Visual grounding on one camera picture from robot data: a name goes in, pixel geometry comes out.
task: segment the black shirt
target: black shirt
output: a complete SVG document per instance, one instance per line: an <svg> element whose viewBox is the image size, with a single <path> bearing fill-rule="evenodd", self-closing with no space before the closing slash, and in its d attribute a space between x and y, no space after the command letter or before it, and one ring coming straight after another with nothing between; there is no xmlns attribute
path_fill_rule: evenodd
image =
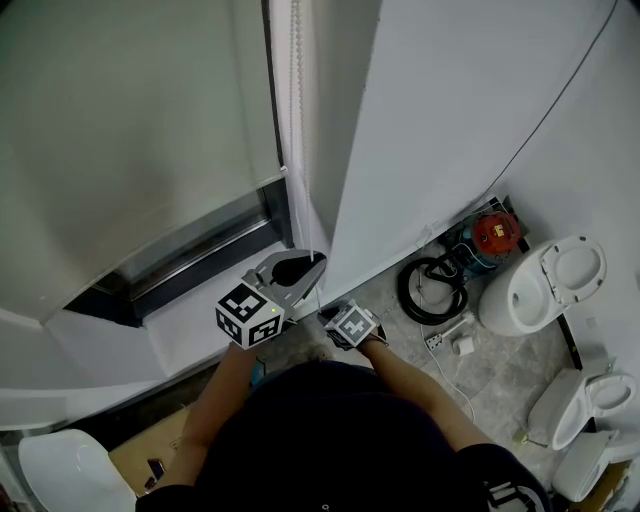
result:
<svg viewBox="0 0 640 512"><path fill-rule="evenodd" d="M254 391L220 430L195 487L161 488L136 510L490 510L488 489L501 485L551 510L504 448L455 453L422 409L372 372L310 362Z"/></svg>

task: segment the gray tile floor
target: gray tile floor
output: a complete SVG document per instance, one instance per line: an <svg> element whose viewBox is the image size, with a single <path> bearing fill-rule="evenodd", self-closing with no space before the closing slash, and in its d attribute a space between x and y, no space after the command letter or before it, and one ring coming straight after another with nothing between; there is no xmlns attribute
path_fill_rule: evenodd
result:
<svg viewBox="0 0 640 512"><path fill-rule="evenodd" d="M434 251L437 248L432 246L426 253ZM469 413L464 399L440 375L421 341L419 325L407 317L398 304L396 275L405 262L364 283L346 297L355 298L359 304L376 313L386 329L391 350L436 379ZM483 278L467 285L469 307L474 312L486 283ZM443 293L444 290L438 289L434 282L423 288L423 296L429 302L436 302ZM440 307L448 307L446 300ZM437 327L425 326L424 335L429 337L442 332L452 323L455 320ZM459 357L453 353L450 342L462 335L473 336L475 351ZM336 348L325 337L315 315L308 316L277 342L265 347L261 357L265 360L267 373L270 373L305 360L309 352L324 353L337 361L370 366L357 351L344 352ZM504 338L475 322L451 335L435 355L447 378L471 400L478 427L496 443L511 450L549 487L563 454L530 443L515 444L512 438L519 428L526 425L529 410L560 369L573 367L558 323L553 322L533 335Z"/></svg>

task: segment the white toilet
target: white toilet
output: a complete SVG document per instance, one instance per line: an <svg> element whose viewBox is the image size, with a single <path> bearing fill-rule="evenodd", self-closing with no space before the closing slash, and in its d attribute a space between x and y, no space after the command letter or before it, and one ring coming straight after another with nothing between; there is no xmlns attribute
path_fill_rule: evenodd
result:
<svg viewBox="0 0 640 512"><path fill-rule="evenodd" d="M562 450L589 419L624 410L637 390L636 380L625 373L593 375L565 368L531 409L529 436L553 450Z"/></svg>
<svg viewBox="0 0 640 512"><path fill-rule="evenodd" d="M24 438L18 456L33 493L49 512L135 510L135 494L108 452L80 430Z"/></svg>
<svg viewBox="0 0 640 512"><path fill-rule="evenodd" d="M609 464L630 460L640 455L637 432L583 432L569 448L552 485L568 500L579 503L591 492Z"/></svg>
<svg viewBox="0 0 640 512"><path fill-rule="evenodd" d="M546 242L489 284L480 298L478 318L502 336L536 332L598 291L606 270L604 252L595 240L571 236Z"/></svg>

